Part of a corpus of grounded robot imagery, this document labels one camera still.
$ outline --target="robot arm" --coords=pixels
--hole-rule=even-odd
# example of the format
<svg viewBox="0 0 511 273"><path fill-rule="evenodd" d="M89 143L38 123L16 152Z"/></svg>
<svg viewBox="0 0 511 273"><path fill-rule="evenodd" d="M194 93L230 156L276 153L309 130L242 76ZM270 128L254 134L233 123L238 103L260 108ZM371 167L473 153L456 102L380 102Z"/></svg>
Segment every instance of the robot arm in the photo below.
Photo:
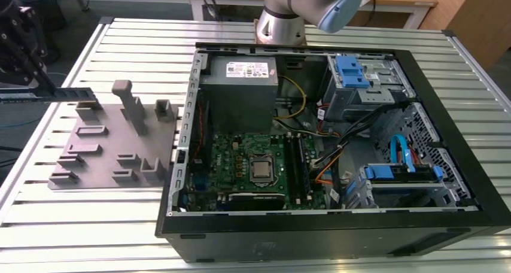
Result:
<svg viewBox="0 0 511 273"><path fill-rule="evenodd" d="M89 88L57 88L46 74L42 26L36 11L0 0L0 103L96 101Z"/></svg>
<svg viewBox="0 0 511 273"><path fill-rule="evenodd" d="M332 34L352 19L361 0L264 0L257 39L264 44L300 45L304 20Z"/></svg>

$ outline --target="table leg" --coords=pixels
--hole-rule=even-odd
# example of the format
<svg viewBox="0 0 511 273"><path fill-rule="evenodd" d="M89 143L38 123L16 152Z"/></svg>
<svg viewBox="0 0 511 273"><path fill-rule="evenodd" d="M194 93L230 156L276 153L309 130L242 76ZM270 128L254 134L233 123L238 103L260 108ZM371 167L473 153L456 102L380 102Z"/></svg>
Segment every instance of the table leg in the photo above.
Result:
<svg viewBox="0 0 511 273"><path fill-rule="evenodd" d="M409 14L403 29L417 29L420 24L423 23L428 10L428 7L416 7L413 12Z"/></svg>
<svg viewBox="0 0 511 273"><path fill-rule="evenodd" d="M202 0L189 0L192 6L193 20L204 20L204 12L201 11L201 6L204 5Z"/></svg>

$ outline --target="yellow wire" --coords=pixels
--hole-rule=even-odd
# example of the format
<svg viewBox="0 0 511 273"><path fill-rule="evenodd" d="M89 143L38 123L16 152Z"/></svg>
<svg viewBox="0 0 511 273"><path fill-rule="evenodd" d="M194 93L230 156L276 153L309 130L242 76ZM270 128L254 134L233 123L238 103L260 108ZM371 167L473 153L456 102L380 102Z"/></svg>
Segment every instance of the yellow wire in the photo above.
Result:
<svg viewBox="0 0 511 273"><path fill-rule="evenodd" d="M289 114L288 116L274 116L273 117L273 119L289 119L293 116L298 115L301 113L301 111L305 109L306 95L305 95L305 92L302 91L301 87L297 85L297 83L292 79L289 79L288 77L284 77L282 75L278 75L278 77L281 77L284 80L286 80L289 83L292 83L294 85L294 87L297 88L297 90L301 93L301 98L302 98L301 107L293 114Z"/></svg>

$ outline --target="white sticker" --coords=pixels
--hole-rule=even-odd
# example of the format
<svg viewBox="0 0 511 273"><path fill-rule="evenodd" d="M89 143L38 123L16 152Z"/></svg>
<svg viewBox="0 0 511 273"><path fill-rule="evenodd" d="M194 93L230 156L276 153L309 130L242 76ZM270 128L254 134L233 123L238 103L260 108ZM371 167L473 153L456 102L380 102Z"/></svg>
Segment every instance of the white sticker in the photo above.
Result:
<svg viewBox="0 0 511 273"><path fill-rule="evenodd" d="M377 77L377 74L365 74L365 78L369 80L379 80L380 78Z"/></svg>
<svg viewBox="0 0 511 273"><path fill-rule="evenodd" d="M429 5L429 6L433 6L435 4L432 2L415 2L415 5Z"/></svg>
<svg viewBox="0 0 511 273"><path fill-rule="evenodd" d="M319 119L319 120L325 119L325 111L321 110L321 109L317 110L317 119Z"/></svg>
<svg viewBox="0 0 511 273"><path fill-rule="evenodd" d="M268 78L266 62L229 62L225 69L226 77Z"/></svg>
<svg viewBox="0 0 511 273"><path fill-rule="evenodd" d="M348 172L348 170L344 171L344 174L343 174L343 176L341 176L341 180L349 180L352 175L353 175L353 174L352 174L351 172Z"/></svg>
<svg viewBox="0 0 511 273"><path fill-rule="evenodd" d="M339 203L340 195L339 195L339 193L333 190L333 188L329 190L329 196L332 197L332 199L335 200L335 202Z"/></svg>

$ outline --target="floor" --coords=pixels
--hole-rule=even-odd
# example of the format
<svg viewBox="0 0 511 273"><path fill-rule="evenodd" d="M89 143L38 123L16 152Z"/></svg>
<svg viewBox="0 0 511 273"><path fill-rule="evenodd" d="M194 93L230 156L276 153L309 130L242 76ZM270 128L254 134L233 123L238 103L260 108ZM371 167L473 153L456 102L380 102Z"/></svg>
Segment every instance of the floor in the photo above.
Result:
<svg viewBox="0 0 511 273"><path fill-rule="evenodd" d="M97 21L102 16L126 17L136 19L174 19L190 20L192 10L186 4L137 4L133 7L129 2L90 2L89 11L81 12L76 1L60 1L66 27L52 33L52 37L61 51L60 59L48 66L48 72L56 84L64 82L65 74L69 72L81 49L86 43L88 37L94 30ZM246 20L234 19L234 21L249 22L252 20L253 9L245 7L236 12L236 16L242 13L248 16ZM224 8L226 15L232 12L230 8ZM511 96L511 51L508 51L499 63L489 69L488 74L501 90ZM22 148L37 126L38 118L42 116L46 105L44 104L6 104L1 105L0 110L0 146ZM10 162L2 160L14 159L17 152L0 151L0 184L10 170Z"/></svg>

